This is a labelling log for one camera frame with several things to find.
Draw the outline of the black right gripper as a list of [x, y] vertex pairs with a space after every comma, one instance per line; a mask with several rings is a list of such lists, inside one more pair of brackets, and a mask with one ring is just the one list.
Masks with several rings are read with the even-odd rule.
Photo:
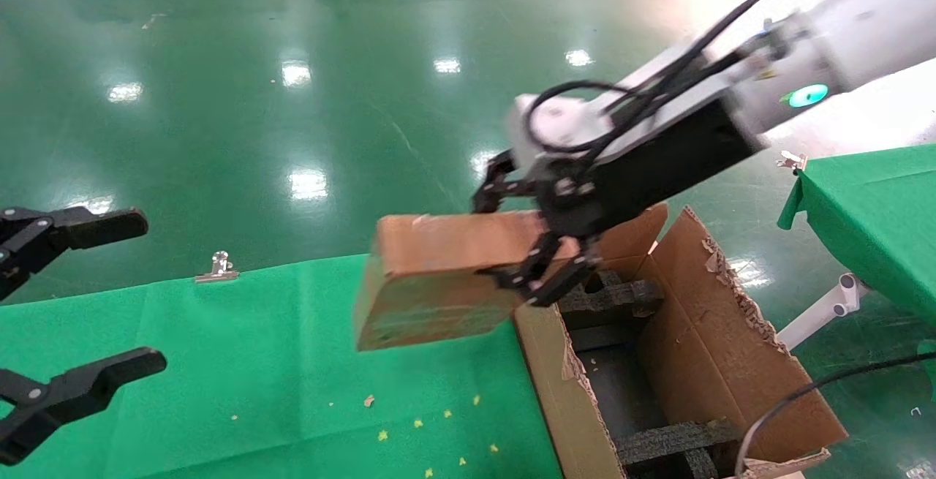
[[[559, 158], [547, 163], [536, 201], [534, 179], [526, 173], [511, 179], [518, 171], [512, 150], [498, 153], [487, 161], [472, 196], [472, 213], [495, 213], [508, 198], [529, 198], [532, 211], [544, 216], [551, 231], [539, 236], [515, 271], [491, 267], [489, 276], [527, 305], [548, 308], [595, 274], [601, 233], [762, 149], [759, 137], [732, 119], [723, 100], [713, 99], [659, 135], [589, 169], [583, 179], [592, 188], [585, 195], [558, 195], [557, 182], [578, 168], [571, 159]], [[566, 236], [574, 237], [576, 253], [554, 268]]]

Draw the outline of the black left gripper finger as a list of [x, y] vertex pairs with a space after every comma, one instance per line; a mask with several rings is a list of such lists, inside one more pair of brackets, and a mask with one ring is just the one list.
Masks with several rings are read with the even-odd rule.
[[75, 206], [56, 211], [7, 207], [1, 214], [1, 299], [7, 299], [67, 250], [97, 248], [146, 235], [149, 222], [131, 207], [103, 214]]
[[47, 383], [2, 369], [2, 401], [11, 405], [1, 421], [2, 464], [20, 464], [62, 426], [104, 412], [121, 386], [166, 368], [163, 353], [140, 347], [85, 363]]

